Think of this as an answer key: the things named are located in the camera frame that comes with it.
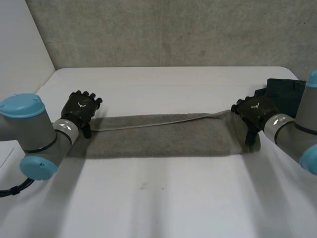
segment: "folded cloth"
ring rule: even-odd
[[[305,84],[300,80],[270,78],[266,88],[256,90],[254,96],[271,98],[281,113],[295,118]]]
[[[144,115],[91,120],[93,136],[82,135],[70,157],[211,157],[259,151],[260,138],[244,145],[247,127],[241,118],[217,114]]]

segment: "black cable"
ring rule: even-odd
[[[28,186],[30,186],[34,182],[33,179],[27,178],[22,184],[19,186],[14,186],[8,190],[0,190],[0,197],[7,197],[10,195],[17,195],[20,193],[20,191],[26,189]]]

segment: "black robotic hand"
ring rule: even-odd
[[[252,146],[259,131],[264,130],[268,119],[279,113],[279,109],[268,97],[246,97],[232,105],[231,111],[238,114],[248,126],[245,144]]]
[[[92,136],[89,122],[103,102],[101,98],[95,100],[95,97],[94,93],[89,95],[87,91],[83,93],[80,91],[71,93],[61,111],[61,118],[70,120],[76,124],[78,129],[83,130],[85,138]]]

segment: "gray towel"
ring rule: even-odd
[[[144,115],[91,120],[93,137],[79,136],[70,157],[211,157],[259,151],[244,145],[247,127],[230,111]]]

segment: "logo on robotic hand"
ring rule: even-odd
[[[83,107],[85,107],[85,106],[87,106],[87,105],[81,105],[80,103],[78,103],[78,106],[79,106],[80,108],[83,108]]]
[[[259,108],[259,105],[260,105],[260,103],[258,103],[258,104],[255,105],[255,106],[251,106],[251,108]]]

